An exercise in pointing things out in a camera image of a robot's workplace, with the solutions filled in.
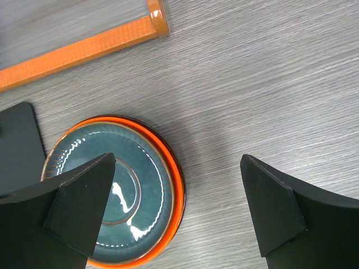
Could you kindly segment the red floral plate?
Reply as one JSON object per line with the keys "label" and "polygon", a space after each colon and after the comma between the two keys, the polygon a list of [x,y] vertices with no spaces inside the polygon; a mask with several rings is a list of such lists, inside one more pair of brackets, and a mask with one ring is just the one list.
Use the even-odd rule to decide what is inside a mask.
{"label": "red floral plate", "polygon": [[105,116],[108,121],[113,123],[123,124],[126,127],[138,131],[144,135],[159,151],[160,156],[164,158],[165,164],[169,168],[172,182],[174,184],[174,213],[171,217],[169,226],[171,228],[179,227],[186,206],[186,182],[182,167],[178,162],[174,152],[165,139],[151,126],[137,119],[122,116],[122,115],[108,115]]}

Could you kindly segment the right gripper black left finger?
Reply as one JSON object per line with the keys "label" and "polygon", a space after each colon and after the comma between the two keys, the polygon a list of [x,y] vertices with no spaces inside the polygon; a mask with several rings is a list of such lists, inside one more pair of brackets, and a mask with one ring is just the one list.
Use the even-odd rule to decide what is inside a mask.
{"label": "right gripper black left finger", "polygon": [[115,158],[1,195],[1,268],[85,268],[94,253]]}

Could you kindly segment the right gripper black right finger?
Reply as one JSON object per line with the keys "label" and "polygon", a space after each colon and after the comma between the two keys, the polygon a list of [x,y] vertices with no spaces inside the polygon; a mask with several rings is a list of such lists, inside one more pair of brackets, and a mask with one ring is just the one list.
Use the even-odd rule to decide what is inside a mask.
{"label": "right gripper black right finger", "polygon": [[260,255],[269,268],[358,268],[357,199],[251,155],[243,155],[240,167]]}

